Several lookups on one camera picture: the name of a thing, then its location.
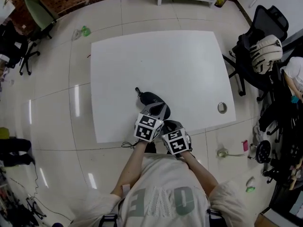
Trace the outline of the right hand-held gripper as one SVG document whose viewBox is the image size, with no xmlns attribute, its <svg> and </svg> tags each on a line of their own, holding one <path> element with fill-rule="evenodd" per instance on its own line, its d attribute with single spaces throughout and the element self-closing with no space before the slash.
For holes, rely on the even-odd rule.
<svg viewBox="0 0 303 227">
<path fill-rule="evenodd" d="M 180 155 L 184 151 L 192 151 L 192 140 L 180 122 L 165 120 L 161 130 L 161 139 L 168 154 Z"/>
</svg>

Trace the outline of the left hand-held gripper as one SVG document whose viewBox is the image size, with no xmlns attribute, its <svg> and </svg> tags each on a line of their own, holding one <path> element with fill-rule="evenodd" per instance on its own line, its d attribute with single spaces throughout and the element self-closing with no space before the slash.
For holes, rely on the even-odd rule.
<svg viewBox="0 0 303 227">
<path fill-rule="evenodd" d="M 164 125 L 164 117 L 167 110 L 166 104 L 161 104 L 158 115 L 151 114 L 153 104 L 146 105 L 138 114 L 134 127 L 134 137 L 152 142 L 159 134 Z"/>
</svg>

